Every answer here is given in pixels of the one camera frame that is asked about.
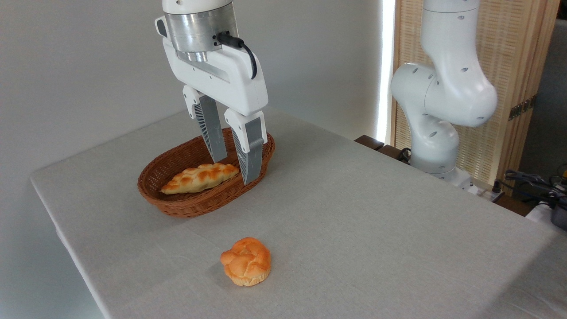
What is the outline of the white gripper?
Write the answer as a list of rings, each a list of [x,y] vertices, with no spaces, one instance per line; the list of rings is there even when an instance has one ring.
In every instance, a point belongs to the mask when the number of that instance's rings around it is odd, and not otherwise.
[[[155,27],[163,38],[172,72],[186,84],[183,95],[187,110],[190,118],[197,121],[214,162],[227,157],[215,101],[230,108],[225,111],[225,121],[232,129],[244,184],[250,184],[260,175],[263,145],[268,142],[264,114],[259,111],[268,104],[267,87],[259,61],[254,79],[251,79],[249,53],[228,45],[207,52],[207,61],[190,61],[173,47],[164,16],[155,20]]]

